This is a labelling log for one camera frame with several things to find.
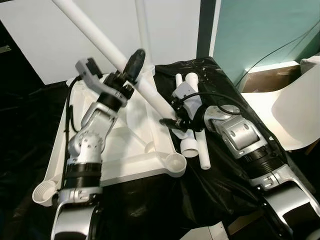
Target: white pvc pipe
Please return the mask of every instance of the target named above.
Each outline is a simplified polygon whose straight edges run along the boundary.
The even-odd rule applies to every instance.
[[[138,20],[141,46],[145,50],[145,60],[143,68],[145,71],[151,71],[155,75],[155,65],[152,61],[149,30],[147,24],[147,15],[144,0],[135,0],[136,17]]]
[[[198,90],[198,75],[194,72],[190,72],[185,76],[185,81],[196,91]],[[199,161],[200,166],[203,170],[208,170],[211,168],[207,139],[205,130],[200,132],[195,132],[195,139],[198,143],[198,151],[199,151]]]
[[[127,58],[91,21],[72,0],[52,0],[63,13],[83,32],[100,52],[120,71],[123,72]],[[134,88],[163,117],[176,119],[176,113],[166,100],[140,74]]]
[[[182,84],[183,79],[180,73],[175,75],[175,85],[178,87]],[[186,158],[193,158],[199,154],[198,143],[194,136],[194,131],[188,129],[186,132],[173,129],[172,132],[181,139],[180,151]]]

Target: black fabric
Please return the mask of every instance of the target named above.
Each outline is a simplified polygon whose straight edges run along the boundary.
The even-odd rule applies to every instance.
[[[184,77],[189,72],[199,75],[200,91],[215,90],[243,101],[209,57],[156,66],[154,79],[158,91],[169,101],[175,89],[175,74],[181,73]],[[1,182],[0,194],[6,196],[1,198],[0,219],[5,218],[3,239],[50,238],[55,209],[33,203],[31,194],[44,177],[67,95],[66,87],[51,89],[51,94],[54,100],[48,100],[48,91],[34,95],[36,103],[32,104],[32,110],[36,114],[24,110],[18,117],[11,115],[7,119],[11,124],[7,125],[5,136],[9,136],[11,145],[4,152],[12,156],[5,160],[9,164],[7,170],[1,169],[1,172],[3,179],[9,180],[11,175],[15,179],[6,189]],[[215,101],[212,97],[202,100],[208,105]],[[180,151],[179,139],[171,136],[175,148]],[[219,221],[227,226],[238,216],[259,208],[260,201],[248,184],[247,174],[220,138],[209,132],[206,137],[210,170],[202,170],[198,157],[194,157],[187,159],[185,174],[180,178],[162,174],[104,187],[101,205],[106,221],[105,239],[177,240],[190,229]],[[33,148],[36,149],[34,155],[30,153]]]

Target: white panel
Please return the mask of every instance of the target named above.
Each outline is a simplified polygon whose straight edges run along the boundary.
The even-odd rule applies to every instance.
[[[133,0],[76,2],[127,57],[140,46]],[[200,0],[146,0],[155,64],[196,57],[199,10]],[[105,73],[115,70],[50,0],[0,3],[0,19],[45,84],[74,77],[80,58],[94,57]]]

